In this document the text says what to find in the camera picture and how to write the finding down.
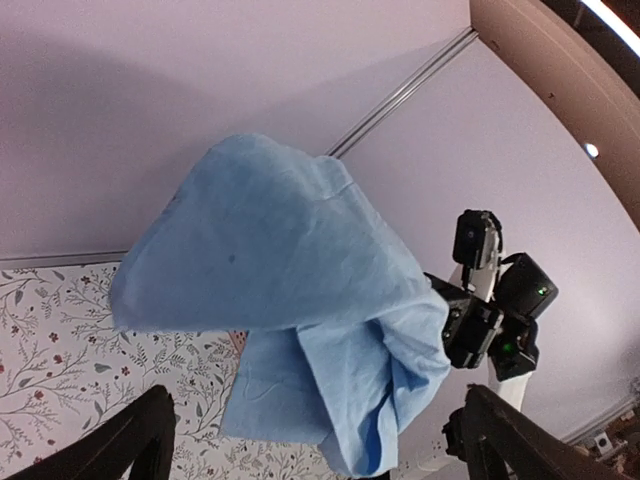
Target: floral tablecloth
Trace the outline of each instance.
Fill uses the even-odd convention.
[[[87,435],[154,384],[176,402],[172,479],[336,477],[314,447],[218,436],[244,334],[114,331],[116,270],[0,272],[0,477]]]

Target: white wall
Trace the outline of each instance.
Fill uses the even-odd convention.
[[[524,412],[552,434],[627,394],[640,365],[640,235],[588,157],[542,102],[476,42],[351,151],[346,164],[423,268],[448,278],[465,208],[493,210],[510,252],[526,250],[560,288],[540,319]],[[455,371],[401,439],[427,458],[462,406]]]
[[[127,250],[230,133],[323,153],[466,0],[0,2],[0,259]]]

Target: metal strip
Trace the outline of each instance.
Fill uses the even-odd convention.
[[[343,157],[385,118],[406,102],[427,80],[432,78],[467,48],[476,38],[478,38],[478,33],[471,27],[462,31],[462,33],[449,42],[442,50],[430,58],[427,63],[422,65],[413,75],[396,88],[393,93],[376,106],[355,127],[349,130],[338,143],[329,149],[327,155],[338,158]]]
[[[396,88],[362,121],[356,124],[342,139],[336,143],[327,155],[342,157],[358,142],[367,136],[375,127],[391,115],[400,105],[406,102],[427,80],[438,73],[476,38],[478,33],[471,27],[463,30],[435,56],[430,58],[416,72]],[[46,268],[69,265],[92,265],[97,263],[118,262],[127,252],[87,253],[79,255],[60,255],[47,257],[29,257],[0,259],[0,270],[14,268]]]

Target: fluorescent light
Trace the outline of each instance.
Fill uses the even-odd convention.
[[[587,154],[594,160],[600,155],[600,150],[598,150],[598,147],[596,147],[593,143],[585,143],[584,149],[587,151]]]
[[[604,23],[609,25],[631,47],[631,50],[640,57],[640,38],[627,24],[620,20],[620,17],[602,3],[601,0],[582,0],[582,3],[589,7]]]

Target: folded fabric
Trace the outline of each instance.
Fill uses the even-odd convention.
[[[249,330],[223,433],[319,444],[351,477],[397,465],[449,371],[447,304],[343,164],[260,135],[193,168],[111,306],[120,328]]]

